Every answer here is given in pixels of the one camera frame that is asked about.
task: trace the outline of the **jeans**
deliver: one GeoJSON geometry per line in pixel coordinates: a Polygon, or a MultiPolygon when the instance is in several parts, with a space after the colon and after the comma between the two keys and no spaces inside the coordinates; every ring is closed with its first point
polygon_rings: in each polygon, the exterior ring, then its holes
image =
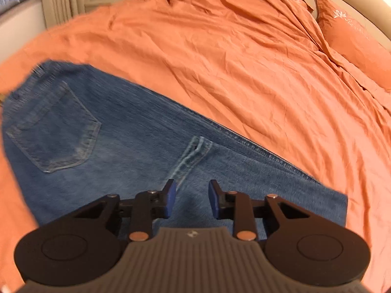
{"type": "MultiPolygon", "coordinates": [[[[347,197],[277,155],[187,109],[89,65],[47,61],[3,106],[3,140],[39,224],[105,194],[133,198],[177,183],[166,227],[232,226],[213,219],[208,182],[253,199],[274,193],[340,225],[347,197]]],[[[261,219],[260,239],[266,238],[261,219]]]]}

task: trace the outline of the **copper screw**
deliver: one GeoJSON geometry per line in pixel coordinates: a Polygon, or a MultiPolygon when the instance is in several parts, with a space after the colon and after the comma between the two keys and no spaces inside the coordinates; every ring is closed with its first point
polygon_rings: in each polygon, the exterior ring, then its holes
{"type": "Polygon", "coordinates": [[[257,237],[257,235],[255,233],[253,233],[252,231],[248,231],[248,230],[239,231],[236,234],[236,236],[238,239],[243,240],[243,241],[251,241],[257,237]]]}
{"type": "Polygon", "coordinates": [[[135,242],[142,242],[149,238],[148,234],[143,231],[135,231],[129,235],[129,239],[135,242]]]}

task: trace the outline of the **blue denim jeans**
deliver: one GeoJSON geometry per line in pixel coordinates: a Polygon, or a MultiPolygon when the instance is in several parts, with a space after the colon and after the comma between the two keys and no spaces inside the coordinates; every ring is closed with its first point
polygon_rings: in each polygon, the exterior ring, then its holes
{"type": "MultiPolygon", "coordinates": [[[[208,182],[275,193],[340,225],[347,197],[186,107],[89,65],[48,61],[3,107],[5,152],[39,224],[105,194],[122,199],[177,182],[167,227],[212,227],[208,182]]],[[[260,238],[265,230],[258,221],[260,238]]]]}

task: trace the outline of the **orange blanket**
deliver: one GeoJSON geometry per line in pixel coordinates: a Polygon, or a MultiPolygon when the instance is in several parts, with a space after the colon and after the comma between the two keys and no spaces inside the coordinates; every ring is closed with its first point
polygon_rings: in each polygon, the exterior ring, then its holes
{"type": "MultiPolygon", "coordinates": [[[[293,0],[126,0],[43,33],[0,66],[0,92],[39,62],[89,63],[146,86],[266,147],[349,197],[347,227],[391,286],[391,97],[329,48],[293,0]]],[[[35,228],[0,155],[0,277],[35,228]]]]}

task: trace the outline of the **ribbed gray cover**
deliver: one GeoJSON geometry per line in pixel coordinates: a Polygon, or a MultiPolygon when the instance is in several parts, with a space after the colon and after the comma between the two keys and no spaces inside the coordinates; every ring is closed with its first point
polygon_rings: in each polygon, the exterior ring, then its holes
{"type": "Polygon", "coordinates": [[[369,293],[359,281],[320,288],[278,272],[256,242],[233,238],[226,227],[161,228],[146,242],[131,243],[108,273],[72,287],[28,281],[19,293],[369,293]]]}

